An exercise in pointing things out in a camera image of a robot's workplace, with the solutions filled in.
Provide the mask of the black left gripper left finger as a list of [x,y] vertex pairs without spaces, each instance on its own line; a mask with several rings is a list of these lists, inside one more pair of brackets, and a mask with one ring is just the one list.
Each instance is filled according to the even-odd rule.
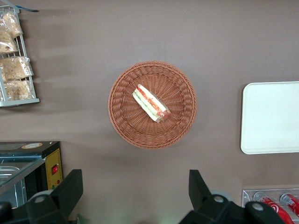
[[51,193],[40,192],[25,205],[14,209],[14,223],[67,224],[82,195],[82,170],[74,169]]

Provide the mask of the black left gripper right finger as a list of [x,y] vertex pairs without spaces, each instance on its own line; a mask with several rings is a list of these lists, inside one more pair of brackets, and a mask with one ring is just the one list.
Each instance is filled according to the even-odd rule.
[[245,210],[220,194],[212,194],[198,170],[189,171],[193,210],[181,224],[247,224]]

